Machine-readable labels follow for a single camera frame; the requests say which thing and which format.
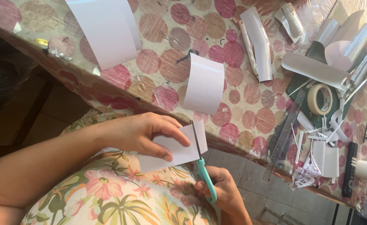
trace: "masking tape roll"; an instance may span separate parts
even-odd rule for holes
[[[319,108],[317,105],[317,93],[319,90],[324,96],[324,103],[322,104],[321,108]],[[308,92],[307,103],[312,113],[316,115],[326,115],[331,110],[332,105],[331,89],[326,84],[313,85]]]

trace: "floral fabric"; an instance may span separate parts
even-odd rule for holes
[[[64,133],[123,115],[87,114]],[[106,148],[43,196],[22,225],[216,225],[214,208],[197,198],[185,165],[141,173],[136,152]]]

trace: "pen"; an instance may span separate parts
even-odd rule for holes
[[[251,49],[251,45],[250,45],[250,39],[249,39],[249,36],[247,35],[245,23],[243,22],[243,20],[239,21],[239,27],[240,27],[240,32],[242,33],[243,42],[245,43],[247,57],[249,58],[251,70],[253,71],[254,75],[257,76],[258,78],[256,60],[254,59],[253,50]]]

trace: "pink circle pattern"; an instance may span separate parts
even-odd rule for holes
[[[24,8],[17,7],[28,0],[21,1],[14,4],[11,0],[0,0],[0,33],[10,33],[16,22],[21,23],[28,19],[29,13],[24,12]],[[130,0],[129,4],[138,21],[143,50],[138,52],[135,61],[107,70],[98,67],[96,57],[70,11],[60,13],[56,10],[60,21],[52,32],[44,31],[40,34],[23,27],[27,32],[17,33],[22,36],[21,38],[15,39],[13,35],[2,36],[12,45],[33,55],[67,88],[81,95],[88,104],[104,113],[114,111],[131,115],[151,110],[172,115],[184,122],[188,122],[188,118],[203,120],[211,147],[240,156],[245,156],[249,149],[239,149],[235,144],[237,139],[239,142],[246,142],[241,140],[239,134],[248,131],[253,138],[250,140],[251,147],[261,153],[260,163],[265,164],[267,143],[274,132],[274,127],[281,123],[282,115],[293,105],[293,100],[285,94],[291,73],[281,67],[280,61],[286,52],[296,50],[298,47],[272,17],[280,5],[272,0],[214,0],[209,6],[194,7],[189,2],[178,1],[171,3],[169,10],[166,1],[149,7],[146,7],[148,6],[146,0]],[[307,21],[307,13],[311,11],[307,4],[295,2],[293,4],[299,17],[305,18],[304,23],[307,27],[314,28],[321,25],[322,21]],[[261,15],[271,42],[274,79],[260,84],[251,72],[240,30],[233,23],[240,18],[242,12],[253,6]],[[210,13],[215,13],[214,16],[219,16],[219,19],[205,19]],[[221,30],[221,24],[216,21],[223,21],[225,24],[222,27],[225,27],[225,30]],[[311,34],[315,32],[316,30],[307,29],[305,47],[309,47]],[[45,56],[40,48],[32,48],[33,45],[36,46],[35,43],[26,43],[27,40],[45,36],[50,40],[50,49],[57,48],[73,58],[68,65],[62,64],[60,60],[54,60],[51,55]],[[170,44],[159,47],[165,42]],[[180,107],[186,92],[186,88],[182,87],[187,85],[190,72],[190,59],[186,57],[189,51],[224,64],[226,70],[223,97],[215,115],[191,112]],[[95,67],[100,70],[100,78],[91,75]],[[367,123],[367,84],[362,91],[363,94],[358,94],[351,103],[342,127],[351,141],[359,143],[363,141],[361,139]],[[294,129],[298,133],[297,130],[304,128],[295,126]],[[304,149],[309,149],[310,141],[306,138],[303,140]],[[286,175],[299,166],[293,163],[293,153],[297,149],[292,145],[293,142],[290,144],[283,169]],[[338,146],[341,176],[337,179],[336,185],[322,179],[317,192],[354,204],[355,198],[340,197],[347,145],[339,141]],[[308,151],[302,151],[301,162],[305,161],[307,153]],[[366,144],[360,147],[358,159],[360,158],[367,160]],[[355,194],[365,195],[367,187],[362,184],[360,182],[356,185]]]

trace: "polka dot tablecloth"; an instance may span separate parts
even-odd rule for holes
[[[67,88],[80,95],[102,113],[128,115],[148,111],[173,116],[183,124],[190,119],[204,120],[208,145],[245,157],[251,148],[261,154],[259,164],[267,163],[267,147],[275,127],[293,101],[285,93],[293,73],[282,69],[281,59],[294,45],[273,18],[284,1],[275,0],[128,0],[137,22],[143,50],[135,60],[94,74],[97,60],[79,24],[64,0],[0,0],[0,37],[24,54],[36,59]],[[334,6],[334,0],[290,1],[303,23],[306,40],[300,48],[305,54]],[[240,14],[255,6],[271,43],[274,79],[258,83],[251,73],[237,22]],[[353,3],[344,0],[348,13],[366,9],[367,0]],[[35,38],[49,40],[46,46]],[[72,58],[56,58],[57,49]],[[187,89],[190,57],[193,52],[225,66],[224,93],[214,116],[183,109]],[[367,123],[367,84],[356,94],[345,118],[343,130],[359,143],[358,159],[367,160],[367,143],[362,143]],[[295,133],[303,130],[295,125]],[[300,162],[294,165],[296,146],[293,135],[287,143],[279,176],[289,179],[293,167],[302,166],[310,149],[303,138]],[[341,197],[347,146],[340,148],[340,172],[335,183],[321,178],[320,188],[312,188],[335,201],[351,207],[366,195],[367,182],[355,180],[353,196]]]

